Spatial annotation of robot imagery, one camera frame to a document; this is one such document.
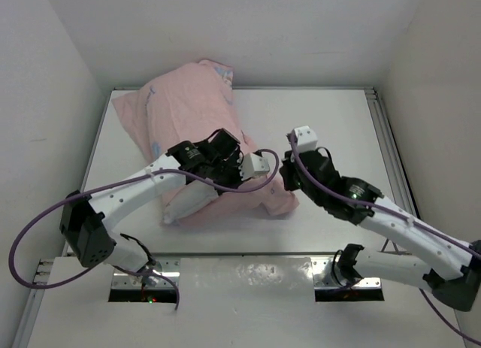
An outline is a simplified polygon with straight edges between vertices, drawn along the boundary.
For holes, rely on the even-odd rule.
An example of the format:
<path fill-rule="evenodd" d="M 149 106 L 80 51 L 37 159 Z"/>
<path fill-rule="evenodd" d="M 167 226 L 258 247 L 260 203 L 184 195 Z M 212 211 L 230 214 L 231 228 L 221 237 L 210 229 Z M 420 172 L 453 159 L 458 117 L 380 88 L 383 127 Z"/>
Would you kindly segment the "white pillow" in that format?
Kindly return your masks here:
<path fill-rule="evenodd" d="M 197 225 L 216 218 L 214 202 L 219 193 L 204 183 L 195 181 L 162 195 L 162 222 L 172 225 L 180 222 Z"/>

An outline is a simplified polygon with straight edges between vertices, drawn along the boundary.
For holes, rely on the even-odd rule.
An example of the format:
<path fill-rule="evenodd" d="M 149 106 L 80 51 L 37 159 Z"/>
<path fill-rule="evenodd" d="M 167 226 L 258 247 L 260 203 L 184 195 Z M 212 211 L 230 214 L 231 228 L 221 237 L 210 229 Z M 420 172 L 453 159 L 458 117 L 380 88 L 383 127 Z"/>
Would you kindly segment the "pink princess pillowcase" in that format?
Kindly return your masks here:
<path fill-rule="evenodd" d="M 252 153 L 258 148 L 237 118 L 232 80 L 232 67 L 204 59 L 163 74 L 112 103 L 121 125 L 148 162 L 182 141 L 204 140 L 220 128 L 240 141 L 243 153 Z M 276 177 L 255 192 L 225 192 L 214 204 L 216 218 L 207 222 L 258 206 L 279 216 L 292 212 L 299 201 Z"/>

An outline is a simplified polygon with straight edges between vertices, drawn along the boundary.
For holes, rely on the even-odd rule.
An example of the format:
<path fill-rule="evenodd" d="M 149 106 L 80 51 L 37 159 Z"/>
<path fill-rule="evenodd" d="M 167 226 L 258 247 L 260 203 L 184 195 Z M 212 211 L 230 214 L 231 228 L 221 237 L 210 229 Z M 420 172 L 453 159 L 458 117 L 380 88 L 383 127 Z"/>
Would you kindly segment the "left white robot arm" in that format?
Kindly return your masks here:
<path fill-rule="evenodd" d="M 225 129 L 217 129 L 199 142 L 182 141 L 116 187 L 71 193 L 63 208 L 60 231 L 85 268 L 106 262 L 141 271 L 153 257 L 138 239 L 114 232 L 116 225 L 160 195 L 201 179 L 238 188 L 241 160 L 240 141 Z"/>

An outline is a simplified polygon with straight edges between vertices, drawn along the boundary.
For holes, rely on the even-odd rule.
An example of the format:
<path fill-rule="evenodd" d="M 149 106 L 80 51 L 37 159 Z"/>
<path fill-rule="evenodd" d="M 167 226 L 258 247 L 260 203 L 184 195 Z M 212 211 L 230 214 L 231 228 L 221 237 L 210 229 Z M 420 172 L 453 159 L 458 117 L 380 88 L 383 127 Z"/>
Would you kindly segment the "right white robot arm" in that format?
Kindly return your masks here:
<path fill-rule="evenodd" d="M 382 235 L 408 252 L 396 256 L 347 244 L 331 269 L 337 284 L 379 277 L 427 290 L 455 310 L 471 310 L 480 288 L 479 241 L 443 239 L 378 188 L 340 176 L 331 157 L 318 150 L 285 152 L 280 173 L 286 190 L 301 190 L 334 218 Z"/>

